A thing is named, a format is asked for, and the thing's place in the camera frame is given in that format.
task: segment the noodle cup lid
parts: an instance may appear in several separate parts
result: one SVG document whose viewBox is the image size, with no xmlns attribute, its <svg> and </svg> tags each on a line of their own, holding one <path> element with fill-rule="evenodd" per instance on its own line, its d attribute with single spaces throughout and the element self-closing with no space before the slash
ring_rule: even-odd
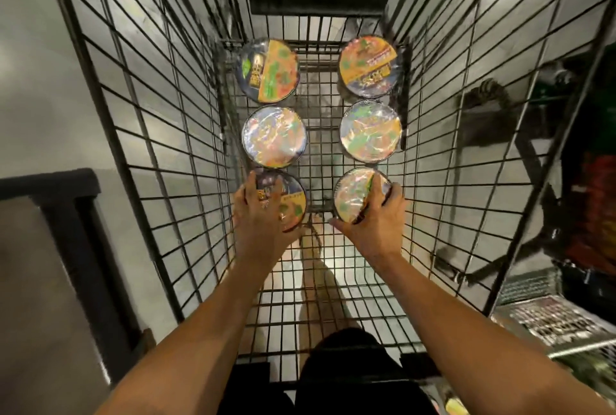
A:
<svg viewBox="0 0 616 415">
<path fill-rule="evenodd" d="M 402 60 L 396 48 L 383 37 L 364 35 L 344 47 L 338 72 L 350 92 L 374 99 L 394 87 L 402 74 Z"/>
<path fill-rule="evenodd" d="M 402 125 L 396 111 L 378 100 L 361 100 L 344 114 L 340 141 L 359 162 L 377 163 L 396 151 Z"/>
<path fill-rule="evenodd" d="M 290 108 L 259 108 L 242 128 L 244 150 L 263 167 L 287 167 L 302 155 L 306 144 L 304 123 Z"/>
<path fill-rule="evenodd" d="M 359 167 L 348 171 L 338 180 L 334 191 L 334 206 L 338 217 L 343 221 L 358 223 L 364 218 L 368 193 L 370 193 L 375 173 L 381 175 L 382 192 L 387 199 L 391 191 L 391 183 L 376 169 Z"/>
<path fill-rule="evenodd" d="M 235 78 L 251 100 L 261 104 L 280 102 L 299 83 L 297 53 L 281 40 L 254 40 L 240 50 Z"/>
<path fill-rule="evenodd" d="M 299 181 L 279 170 L 256 170 L 257 194 L 263 206 L 267 206 L 277 178 L 282 179 L 282 198 L 280 200 L 280 220 L 283 231 L 288 232 L 304 220 L 306 194 Z"/>
</svg>

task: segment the shopping cart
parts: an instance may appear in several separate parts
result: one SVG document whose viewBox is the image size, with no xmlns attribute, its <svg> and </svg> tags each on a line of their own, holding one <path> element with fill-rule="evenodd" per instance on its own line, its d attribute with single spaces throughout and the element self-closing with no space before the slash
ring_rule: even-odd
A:
<svg viewBox="0 0 616 415">
<path fill-rule="evenodd" d="M 551 175 L 612 39 L 616 0 L 345 1 L 346 10 L 336 0 L 58 0 L 178 322 L 234 258 L 231 195 L 250 168 L 238 135 L 258 105 L 240 91 L 233 63 L 253 38 L 284 39 L 299 55 L 300 83 L 284 105 L 303 118 L 309 144 L 288 171 L 305 187 L 309 212 L 327 221 L 336 181 L 361 165 L 340 144 L 338 125 L 352 99 L 338 86 L 337 62 L 348 40 L 377 34 L 398 46 L 405 70 L 382 99 L 397 109 L 404 135 L 378 168 L 412 201 L 406 258 L 490 315 L 509 272 L 522 267 L 520 251 L 529 256 L 526 241 L 549 223 L 537 208 L 557 199 Z M 541 66 L 582 52 L 587 66 L 562 100 L 553 137 L 523 136 Z M 493 127 L 501 136 L 493 144 L 466 145 L 464 101 L 488 79 L 510 102 L 491 111 L 508 112 L 513 124 Z M 528 145 L 532 151 L 522 149 Z M 387 285 L 348 240 L 324 228 L 323 261 L 339 289 L 330 304 L 346 302 L 350 317 L 396 359 L 422 353 Z M 290 248 L 267 278 L 239 356 L 269 361 L 272 381 L 289 388 L 310 348 L 300 345 L 302 326 L 332 324 L 302 314 L 310 299 L 300 253 Z M 473 273 L 476 280 L 464 279 Z"/>
</svg>

